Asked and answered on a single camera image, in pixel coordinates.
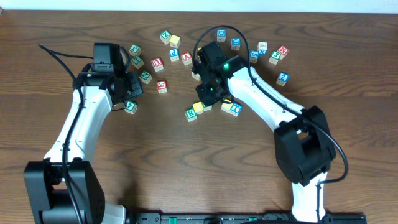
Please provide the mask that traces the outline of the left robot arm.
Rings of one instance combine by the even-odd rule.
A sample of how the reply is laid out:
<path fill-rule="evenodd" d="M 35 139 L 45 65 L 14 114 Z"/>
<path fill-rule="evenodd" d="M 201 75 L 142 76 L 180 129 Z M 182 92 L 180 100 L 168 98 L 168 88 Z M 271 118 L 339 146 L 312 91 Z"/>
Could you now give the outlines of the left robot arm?
<path fill-rule="evenodd" d="M 35 223 L 135 223 L 123 205 L 109 203 L 92 168 L 101 127 L 114 105 L 133 108 L 142 94 L 135 72 L 82 72 L 63 128 L 42 161 L 30 161 L 24 181 Z"/>

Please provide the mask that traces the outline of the green R block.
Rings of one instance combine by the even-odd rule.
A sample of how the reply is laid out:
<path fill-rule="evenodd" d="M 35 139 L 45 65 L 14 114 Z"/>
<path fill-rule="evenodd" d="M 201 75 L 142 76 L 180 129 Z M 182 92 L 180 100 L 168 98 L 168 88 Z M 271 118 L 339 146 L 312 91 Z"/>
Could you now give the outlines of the green R block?
<path fill-rule="evenodd" d="M 191 121 L 197 119 L 197 114 L 193 108 L 186 110 L 185 116 L 186 116 L 188 122 L 191 122 Z"/>

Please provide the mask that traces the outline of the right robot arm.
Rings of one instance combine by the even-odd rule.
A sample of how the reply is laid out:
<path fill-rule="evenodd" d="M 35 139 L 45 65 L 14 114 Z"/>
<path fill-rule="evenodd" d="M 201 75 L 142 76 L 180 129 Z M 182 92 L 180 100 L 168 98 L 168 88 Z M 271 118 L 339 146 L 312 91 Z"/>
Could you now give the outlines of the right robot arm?
<path fill-rule="evenodd" d="M 196 91 L 205 105 L 232 96 L 265 121 L 274 133 L 277 164 L 292 183 L 292 215 L 301 222 L 320 221 L 326 215 L 323 186 L 336 157 L 335 141 L 323 111 L 288 100 L 252 67 L 233 68 L 227 63 L 207 69 L 197 65 L 193 71 L 202 79 Z"/>

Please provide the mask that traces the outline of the blue T block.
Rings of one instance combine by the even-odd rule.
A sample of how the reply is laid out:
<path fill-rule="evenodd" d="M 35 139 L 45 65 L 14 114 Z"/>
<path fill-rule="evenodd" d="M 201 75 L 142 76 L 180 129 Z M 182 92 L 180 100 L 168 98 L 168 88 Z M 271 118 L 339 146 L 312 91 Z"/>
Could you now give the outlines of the blue T block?
<path fill-rule="evenodd" d="M 233 103 L 229 113 L 233 116 L 238 116 L 242 110 L 242 106 L 238 103 Z"/>

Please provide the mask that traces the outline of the green B block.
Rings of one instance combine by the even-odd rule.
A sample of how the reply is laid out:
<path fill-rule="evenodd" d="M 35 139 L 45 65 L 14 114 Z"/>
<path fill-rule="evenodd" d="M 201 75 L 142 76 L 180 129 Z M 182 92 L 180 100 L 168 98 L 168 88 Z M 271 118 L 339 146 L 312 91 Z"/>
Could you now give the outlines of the green B block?
<path fill-rule="evenodd" d="M 204 106 L 203 110 L 204 110 L 204 111 L 212 110 L 212 105 L 210 105 L 210 106 Z"/>

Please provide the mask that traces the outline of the yellow O block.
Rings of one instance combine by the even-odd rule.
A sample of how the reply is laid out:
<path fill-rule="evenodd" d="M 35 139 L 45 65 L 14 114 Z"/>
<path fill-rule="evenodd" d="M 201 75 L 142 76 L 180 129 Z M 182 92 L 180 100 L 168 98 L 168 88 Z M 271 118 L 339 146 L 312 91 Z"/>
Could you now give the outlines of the yellow O block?
<path fill-rule="evenodd" d="M 196 114 L 202 114 L 204 112 L 204 105 L 202 102 L 194 103 L 192 106 Z"/>
<path fill-rule="evenodd" d="M 222 104 L 221 104 L 221 110 L 226 113 L 229 113 L 232 105 L 233 105 L 233 102 L 231 100 L 225 99 L 224 102 L 222 102 Z"/>

